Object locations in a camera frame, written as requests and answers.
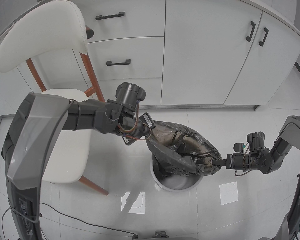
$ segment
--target chair backrest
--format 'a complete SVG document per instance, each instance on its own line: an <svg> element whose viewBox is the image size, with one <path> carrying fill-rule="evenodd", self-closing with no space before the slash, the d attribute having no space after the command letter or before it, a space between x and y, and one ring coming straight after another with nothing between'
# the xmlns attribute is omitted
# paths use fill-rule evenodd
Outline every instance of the chair backrest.
<svg viewBox="0 0 300 240"><path fill-rule="evenodd" d="M79 8L66 0L45 3L26 14L0 44L0 72L55 49L87 54L86 26Z"/></svg>

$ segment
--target black trash bag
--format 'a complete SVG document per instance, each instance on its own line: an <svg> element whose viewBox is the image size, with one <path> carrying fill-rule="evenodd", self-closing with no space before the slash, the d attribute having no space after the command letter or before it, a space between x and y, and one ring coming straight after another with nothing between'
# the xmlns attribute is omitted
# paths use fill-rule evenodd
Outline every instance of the black trash bag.
<svg viewBox="0 0 300 240"><path fill-rule="evenodd" d="M153 170L162 180L172 174L181 176L213 175L221 166L212 160L221 160L221 154L195 130L172 122L154 121L147 146L152 152Z"/></svg>

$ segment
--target white leather upholstery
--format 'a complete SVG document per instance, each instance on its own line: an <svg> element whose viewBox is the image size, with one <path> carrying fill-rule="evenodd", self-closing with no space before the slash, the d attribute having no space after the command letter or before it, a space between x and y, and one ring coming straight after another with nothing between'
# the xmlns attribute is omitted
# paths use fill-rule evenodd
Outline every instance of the white leather upholstery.
<svg viewBox="0 0 300 240"><path fill-rule="evenodd" d="M50 89L44 94L59 95L87 100L84 92L77 89ZM61 131L46 166L42 180L53 183L72 183L83 174L89 155L92 130Z"/></svg>
<svg viewBox="0 0 300 240"><path fill-rule="evenodd" d="M0 72L8 72L31 57L54 49L87 54L84 19L72 2L51 1L20 19L0 44Z"/></svg>

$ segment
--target white square patch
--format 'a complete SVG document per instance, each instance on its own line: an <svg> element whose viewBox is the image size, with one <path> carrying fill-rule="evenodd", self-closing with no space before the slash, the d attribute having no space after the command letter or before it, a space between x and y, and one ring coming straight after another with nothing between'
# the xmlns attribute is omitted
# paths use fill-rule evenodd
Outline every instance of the white square patch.
<svg viewBox="0 0 300 240"><path fill-rule="evenodd" d="M221 205L233 203L239 200L237 182L225 183L219 185Z"/></svg>

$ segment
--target chair seat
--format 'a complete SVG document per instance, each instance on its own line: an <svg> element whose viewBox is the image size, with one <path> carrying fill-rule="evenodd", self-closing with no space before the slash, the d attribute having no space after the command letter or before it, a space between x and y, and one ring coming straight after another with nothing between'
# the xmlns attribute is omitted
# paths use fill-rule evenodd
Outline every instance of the chair seat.
<svg viewBox="0 0 300 240"><path fill-rule="evenodd" d="M87 100L77 89L50 89L43 94L58 95L78 102ZM46 166L42 180L72 183L79 180L86 167L92 130L61 131Z"/></svg>

